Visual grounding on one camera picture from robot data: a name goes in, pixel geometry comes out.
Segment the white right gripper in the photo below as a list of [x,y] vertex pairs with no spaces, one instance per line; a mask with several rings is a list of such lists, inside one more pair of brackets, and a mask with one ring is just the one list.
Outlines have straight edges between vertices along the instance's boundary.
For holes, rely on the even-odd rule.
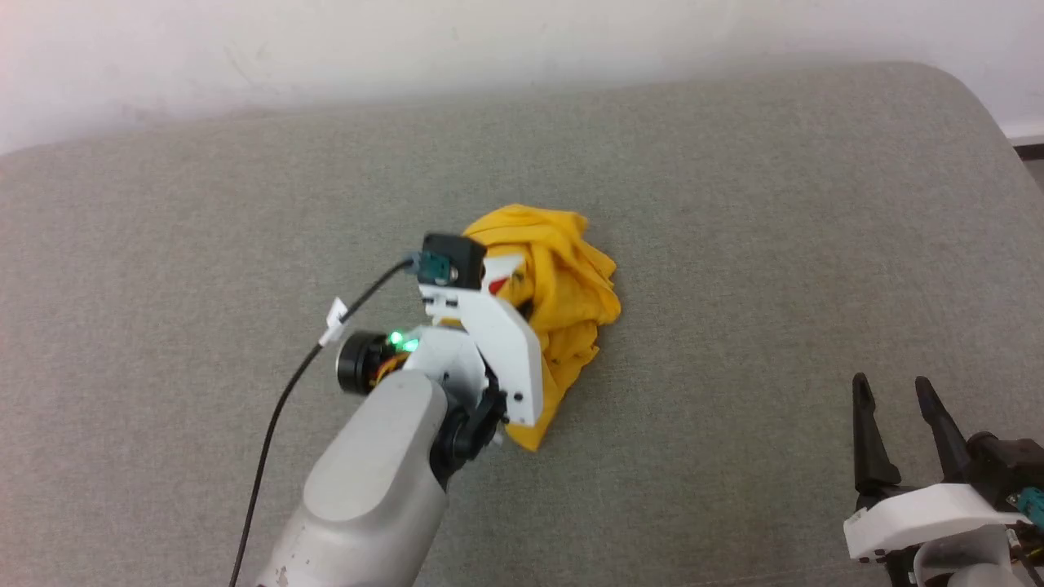
[[[1028,566],[1017,567],[1018,531],[1030,520],[989,504],[965,483],[971,456],[965,437],[924,376],[914,380],[918,408],[935,440],[943,482],[860,508],[843,523],[849,558],[883,565],[891,587],[1028,587]],[[882,495],[902,482],[891,463],[865,373],[852,379],[855,489]]]

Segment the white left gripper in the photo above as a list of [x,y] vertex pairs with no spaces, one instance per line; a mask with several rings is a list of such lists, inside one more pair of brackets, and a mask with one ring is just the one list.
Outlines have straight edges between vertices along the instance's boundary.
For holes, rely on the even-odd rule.
[[484,289],[421,284],[420,294],[431,324],[354,332],[337,356],[338,384],[366,395],[396,372],[416,371],[466,408],[491,390],[506,401],[507,422],[533,427],[543,413],[543,368],[529,323]]

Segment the yellow cartoon face t-shirt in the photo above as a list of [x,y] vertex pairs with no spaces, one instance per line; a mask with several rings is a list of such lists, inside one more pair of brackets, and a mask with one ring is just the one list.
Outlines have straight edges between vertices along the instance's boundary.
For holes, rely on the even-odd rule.
[[488,258],[519,255],[522,263],[493,289],[522,311],[543,353],[543,413],[533,427],[511,424],[507,433],[537,451],[582,369],[598,353],[598,329],[622,313],[612,275],[614,260],[585,239],[577,212],[512,204],[470,224],[462,236],[487,248]]

